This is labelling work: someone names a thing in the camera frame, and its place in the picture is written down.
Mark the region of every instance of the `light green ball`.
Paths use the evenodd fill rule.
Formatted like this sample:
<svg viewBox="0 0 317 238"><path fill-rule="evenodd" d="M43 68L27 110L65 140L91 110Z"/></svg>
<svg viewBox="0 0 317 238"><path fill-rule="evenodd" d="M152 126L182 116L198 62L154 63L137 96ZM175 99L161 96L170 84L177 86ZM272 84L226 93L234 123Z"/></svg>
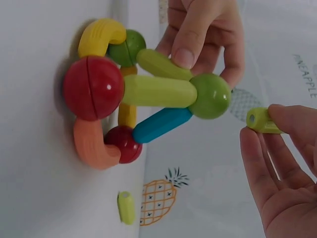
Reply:
<svg viewBox="0 0 317 238"><path fill-rule="evenodd" d="M231 89L226 81L212 73L200 74L190 82L196 87L197 99L188 109L201 119L215 119L223 115L231 102Z"/></svg>
<svg viewBox="0 0 317 238"><path fill-rule="evenodd" d="M127 30L127 38L120 45L108 46L107 55L117 64L123 67L131 67L137 64L137 54L146 48L143 36L135 30Z"/></svg>

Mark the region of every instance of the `red ball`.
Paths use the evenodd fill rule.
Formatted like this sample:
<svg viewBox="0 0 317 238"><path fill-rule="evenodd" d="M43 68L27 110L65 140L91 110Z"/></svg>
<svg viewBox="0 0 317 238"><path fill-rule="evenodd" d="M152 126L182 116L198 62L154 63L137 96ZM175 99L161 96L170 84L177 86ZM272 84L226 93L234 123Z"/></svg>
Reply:
<svg viewBox="0 0 317 238"><path fill-rule="evenodd" d="M119 106L124 81L110 59L88 56L75 62L64 78L63 96L69 109L87 121L103 119Z"/></svg>
<svg viewBox="0 0 317 238"><path fill-rule="evenodd" d="M106 145L115 145L120 149L120 164L132 163L142 152L142 144L134 141L132 131L129 126L119 125L112 128L104 137Z"/></svg>

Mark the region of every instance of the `colorful toy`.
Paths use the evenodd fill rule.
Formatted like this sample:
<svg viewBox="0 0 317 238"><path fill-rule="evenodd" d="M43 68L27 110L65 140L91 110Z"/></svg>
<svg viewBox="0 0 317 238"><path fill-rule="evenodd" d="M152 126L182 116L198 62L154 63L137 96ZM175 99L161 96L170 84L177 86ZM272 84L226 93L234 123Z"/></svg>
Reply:
<svg viewBox="0 0 317 238"><path fill-rule="evenodd" d="M146 49L140 33L113 19L96 20L85 29L78 55L64 78L63 96L77 116L77 153L95 169L133 162L142 144L193 115L218 118L231 101L231 90L221 77L211 73L194 77L168 57ZM153 76L138 75L136 64ZM165 108L136 125L137 106ZM117 108L118 126L104 135L101 120Z"/></svg>
<svg viewBox="0 0 317 238"><path fill-rule="evenodd" d="M121 222L132 225L135 221L135 205L131 193L120 192L117 203Z"/></svg>
<svg viewBox="0 0 317 238"><path fill-rule="evenodd" d="M267 108L252 108L247 114L247 126L259 133L282 134L268 115Z"/></svg>

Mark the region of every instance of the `finger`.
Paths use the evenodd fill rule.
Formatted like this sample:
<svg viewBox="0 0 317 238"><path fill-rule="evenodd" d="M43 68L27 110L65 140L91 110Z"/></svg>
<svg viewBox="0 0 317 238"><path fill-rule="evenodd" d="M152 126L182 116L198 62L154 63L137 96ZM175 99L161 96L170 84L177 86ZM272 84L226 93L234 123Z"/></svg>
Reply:
<svg viewBox="0 0 317 238"><path fill-rule="evenodd" d="M177 65L188 69L195 65L203 48L207 30L220 14L220 4L221 1L191 2L172 47L172 60Z"/></svg>
<svg viewBox="0 0 317 238"><path fill-rule="evenodd" d="M179 11L186 12L184 4L182 0L169 0L168 1L168 8L173 8Z"/></svg>
<svg viewBox="0 0 317 238"><path fill-rule="evenodd" d="M200 73L212 73L219 57L220 47L214 44L205 44L198 60L192 68L194 75Z"/></svg>
<svg viewBox="0 0 317 238"><path fill-rule="evenodd" d="M304 106L271 105L268 113L279 129L300 138L303 143L315 144L317 137L317 110Z"/></svg>
<svg viewBox="0 0 317 238"><path fill-rule="evenodd" d="M224 46L224 70L220 74L231 88L234 88L242 79L245 69L244 39L237 36L236 41Z"/></svg>
<svg viewBox="0 0 317 238"><path fill-rule="evenodd" d="M290 188L314 185L314 181L301 169L283 138L276 134L263 135L272 161L281 180Z"/></svg>
<svg viewBox="0 0 317 238"><path fill-rule="evenodd" d="M279 190L266 167L257 134L249 128L240 132L241 154L250 190L259 212Z"/></svg>
<svg viewBox="0 0 317 238"><path fill-rule="evenodd" d="M156 51L160 52L165 56L169 56L172 51L172 46L174 43L175 36L177 34L177 30L168 26L165 30L165 33L159 42Z"/></svg>
<svg viewBox="0 0 317 238"><path fill-rule="evenodd" d="M305 160L308 168L310 171L317 177L317 169L315 167L316 160L315 160L315 147L303 142L301 139L297 138L296 136L291 136L293 144L295 145L296 149L302 155L303 159Z"/></svg>
<svg viewBox="0 0 317 238"><path fill-rule="evenodd" d="M277 177L277 174L275 172L275 169L274 169L274 166L271 162L271 159L268 155L268 152L267 152L267 146L265 144L265 141L264 141L264 138L263 138L263 134L258 134L258 138L260 140L260 145L261 145L261 148L262 148L262 154L263 154L263 158L264 158L264 162L265 162L265 165L267 167L267 170L270 174L270 176L272 177L272 179L274 180L275 184L277 185L277 187L279 189L280 188L280 184L282 185L282 182L278 179Z"/></svg>

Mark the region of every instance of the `pineapple print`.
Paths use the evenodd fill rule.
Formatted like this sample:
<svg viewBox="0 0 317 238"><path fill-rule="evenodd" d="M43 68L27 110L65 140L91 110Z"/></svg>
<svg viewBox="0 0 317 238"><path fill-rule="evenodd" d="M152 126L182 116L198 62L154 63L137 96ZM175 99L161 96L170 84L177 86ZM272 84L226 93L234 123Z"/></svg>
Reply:
<svg viewBox="0 0 317 238"><path fill-rule="evenodd" d="M229 111L242 122L246 122L247 113L251 108L262 107L259 99L244 89L234 88L231 92Z"/></svg>
<svg viewBox="0 0 317 238"><path fill-rule="evenodd" d="M187 175L179 168L168 169L165 179L155 180L143 186L140 226L151 225L165 216L176 200L177 188L188 185Z"/></svg>

